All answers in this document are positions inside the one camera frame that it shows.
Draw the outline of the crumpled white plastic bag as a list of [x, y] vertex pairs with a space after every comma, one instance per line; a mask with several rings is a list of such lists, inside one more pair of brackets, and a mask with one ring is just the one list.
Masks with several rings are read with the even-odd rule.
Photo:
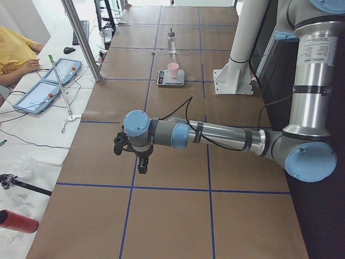
[[36, 158], [32, 154], [14, 157], [9, 173], [22, 180], [33, 180], [35, 177]]

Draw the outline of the pink paper cup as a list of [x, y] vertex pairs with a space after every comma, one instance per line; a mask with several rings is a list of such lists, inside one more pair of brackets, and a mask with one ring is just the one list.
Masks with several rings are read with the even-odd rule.
[[168, 71], [169, 71], [169, 75], [171, 78], [176, 78], [178, 75], [178, 69], [179, 69], [179, 65], [175, 62], [169, 63], [167, 65]]

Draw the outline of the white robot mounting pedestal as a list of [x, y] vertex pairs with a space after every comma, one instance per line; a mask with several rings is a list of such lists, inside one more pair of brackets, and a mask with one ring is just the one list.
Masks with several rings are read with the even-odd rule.
[[253, 95], [249, 64], [268, 3], [268, 0], [244, 1], [229, 61], [221, 70], [213, 71], [216, 94]]

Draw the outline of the black computer mouse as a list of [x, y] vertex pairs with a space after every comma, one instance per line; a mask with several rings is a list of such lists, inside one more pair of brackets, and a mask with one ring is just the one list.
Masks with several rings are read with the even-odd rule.
[[63, 49], [63, 53], [64, 54], [70, 54], [70, 53], [72, 53], [72, 52], [74, 52], [75, 51], [75, 48], [73, 48], [73, 47], [65, 47], [64, 49]]

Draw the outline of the near teach pendant tablet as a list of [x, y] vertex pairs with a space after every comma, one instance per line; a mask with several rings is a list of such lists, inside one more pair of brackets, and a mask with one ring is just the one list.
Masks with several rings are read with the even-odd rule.
[[60, 86], [58, 84], [41, 80], [23, 95], [13, 107], [18, 111], [37, 115], [45, 110], [59, 93]]

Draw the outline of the red water bottle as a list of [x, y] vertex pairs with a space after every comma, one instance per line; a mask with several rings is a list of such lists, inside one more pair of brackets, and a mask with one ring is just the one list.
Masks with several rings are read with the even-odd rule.
[[38, 227], [39, 222], [35, 219], [9, 210], [1, 210], [1, 228], [32, 234]]

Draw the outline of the glass sauce dispenser bottle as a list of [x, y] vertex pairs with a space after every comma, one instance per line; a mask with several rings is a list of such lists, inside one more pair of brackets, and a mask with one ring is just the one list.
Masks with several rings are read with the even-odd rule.
[[170, 54], [175, 54], [176, 53], [176, 37], [175, 33], [173, 32], [173, 29], [170, 28], [168, 32], [168, 50]]

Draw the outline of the person in yellow shirt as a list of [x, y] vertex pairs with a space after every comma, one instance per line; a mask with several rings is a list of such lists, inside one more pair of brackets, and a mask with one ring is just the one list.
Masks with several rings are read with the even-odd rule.
[[39, 70], [37, 54], [44, 46], [1, 27], [1, 87], [11, 90], [24, 75]]

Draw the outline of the aluminium frame post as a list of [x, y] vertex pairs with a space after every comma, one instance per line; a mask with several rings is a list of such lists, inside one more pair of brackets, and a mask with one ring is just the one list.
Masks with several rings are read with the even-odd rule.
[[86, 62], [91, 70], [91, 73], [94, 77], [94, 80], [98, 82], [101, 79], [101, 74], [99, 71], [99, 68], [96, 64], [96, 61], [94, 60], [91, 48], [89, 46], [88, 40], [86, 36], [84, 35], [84, 32], [82, 30], [82, 27], [80, 25], [79, 16], [77, 14], [77, 11], [74, 7], [72, 0], [61, 0], [62, 5], [65, 9], [65, 12], [67, 14], [67, 17], [72, 25], [72, 29], [77, 35], [77, 39], [79, 42], [79, 45], [81, 47], [81, 50], [84, 54], [84, 57], [86, 59]]

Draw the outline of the teach pendant tablet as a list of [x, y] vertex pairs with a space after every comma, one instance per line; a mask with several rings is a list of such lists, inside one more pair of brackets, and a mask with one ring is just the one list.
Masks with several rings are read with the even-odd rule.
[[13, 107], [18, 111], [37, 115], [45, 110], [59, 93], [60, 86], [58, 84], [41, 80], [23, 95]]
[[[79, 60], [72, 60], [66, 58], [59, 58], [55, 62], [56, 70], [58, 72], [60, 81], [62, 86], [65, 86], [69, 83], [72, 78], [77, 74], [80, 70], [82, 62]], [[56, 79], [56, 74], [53, 68], [50, 68], [49, 71], [42, 77], [43, 81], [47, 81], [50, 83], [58, 84]]]

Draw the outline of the digital kitchen scale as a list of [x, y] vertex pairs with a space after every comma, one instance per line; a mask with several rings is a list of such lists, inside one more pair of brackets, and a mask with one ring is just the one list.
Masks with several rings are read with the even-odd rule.
[[178, 70], [177, 77], [172, 78], [169, 70], [160, 70], [157, 72], [156, 84], [158, 86], [183, 86], [185, 83], [185, 73]]

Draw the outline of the long reacher grabber stick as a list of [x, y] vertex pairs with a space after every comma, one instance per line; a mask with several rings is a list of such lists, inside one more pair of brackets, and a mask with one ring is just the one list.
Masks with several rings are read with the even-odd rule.
[[64, 89], [63, 89], [63, 86], [62, 86], [62, 83], [61, 83], [61, 80], [60, 80], [60, 77], [59, 77], [59, 74], [58, 74], [55, 62], [53, 60], [53, 57], [52, 57], [51, 54], [49, 54], [48, 57], [49, 57], [50, 62], [52, 64], [52, 68], [53, 68], [54, 73], [56, 75], [56, 79], [58, 81], [58, 84], [59, 84], [59, 87], [60, 87], [60, 91], [61, 91], [61, 94], [63, 96], [64, 102], [65, 102], [65, 105], [66, 105], [66, 108], [67, 108], [67, 112], [68, 112], [68, 118], [63, 122], [63, 126], [62, 126], [62, 129], [61, 129], [61, 133], [64, 134], [65, 133], [66, 125], [69, 122], [73, 122], [73, 121], [75, 121], [77, 119], [80, 119], [81, 115], [75, 115], [75, 114], [72, 113], [72, 111], [70, 109], [70, 105], [68, 104], [67, 96], [66, 96], [66, 93], [64, 92]]

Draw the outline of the far teach pendant tablet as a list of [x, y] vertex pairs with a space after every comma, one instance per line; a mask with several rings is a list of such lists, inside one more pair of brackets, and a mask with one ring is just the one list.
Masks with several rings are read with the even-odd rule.
[[[66, 58], [59, 58], [55, 62], [56, 70], [58, 72], [60, 81], [62, 86], [65, 86], [69, 83], [72, 78], [77, 74], [80, 70], [82, 62], [79, 60], [72, 60]], [[47, 81], [50, 83], [58, 84], [56, 79], [56, 74], [53, 68], [50, 68], [49, 71], [42, 77], [43, 81]]]

